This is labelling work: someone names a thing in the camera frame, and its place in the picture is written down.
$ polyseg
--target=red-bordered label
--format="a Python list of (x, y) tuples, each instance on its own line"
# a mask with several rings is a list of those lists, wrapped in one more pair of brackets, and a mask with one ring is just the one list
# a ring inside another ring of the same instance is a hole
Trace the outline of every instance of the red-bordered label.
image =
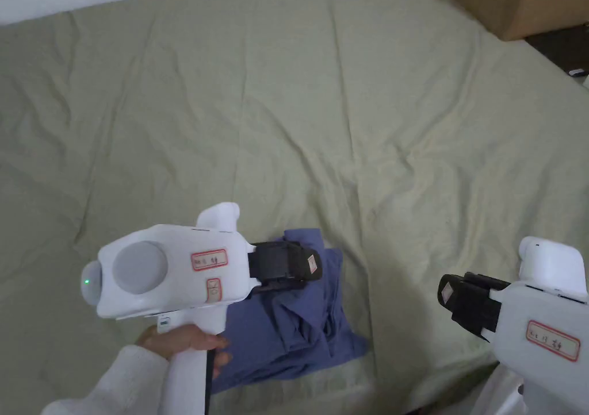
[(215, 303), (223, 299), (223, 287), (220, 278), (206, 279), (206, 302)]
[(567, 359), (569, 362), (579, 360), (581, 340), (546, 326), (536, 320), (528, 322), (525, 338), (554, 354)]
[(195, 252), (191, 254), (192, 269), (195, 271), (210, 270), (229, 263), (227, 251), (224, 249), (213, 249), (212, 251)]

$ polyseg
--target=bed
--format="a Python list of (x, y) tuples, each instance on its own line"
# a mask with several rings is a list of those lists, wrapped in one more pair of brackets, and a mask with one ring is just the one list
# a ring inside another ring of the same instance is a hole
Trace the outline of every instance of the bed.
[(127, 0), (0, 28), (0, 412), (84, 395), (143, 319), (100, 320), (104, 244), (241, 205), (320, 227), (370, 353), (212, 413), (401, 413), (494, 360), (436, 298), (513, 281), (526, 235), (589, 253), (589, 93), (453, 0)]

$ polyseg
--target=crumpled fabric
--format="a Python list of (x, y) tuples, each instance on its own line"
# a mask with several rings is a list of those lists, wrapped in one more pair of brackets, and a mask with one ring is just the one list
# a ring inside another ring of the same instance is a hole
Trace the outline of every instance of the crumpled fabric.
[(224, 336), (234, 357), (213, 381), (213, 393), (269, 379), (288, 380), (363, 356), (342, 308), (342, 251), (325, 249), (318, 229), (289, 229), (284, 240), (315, 249), (323, 276), (302, 290), (253, 295), (231, 304)]

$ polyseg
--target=white fuzzy sleeve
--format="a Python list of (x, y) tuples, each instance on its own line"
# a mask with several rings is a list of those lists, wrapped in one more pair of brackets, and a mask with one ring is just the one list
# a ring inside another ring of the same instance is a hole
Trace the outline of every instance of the white fuzzy sleeve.
[(125, 346), (84, 399), (52, 402), (41, 415), (155, 415), (168, 361), (139, 346)]

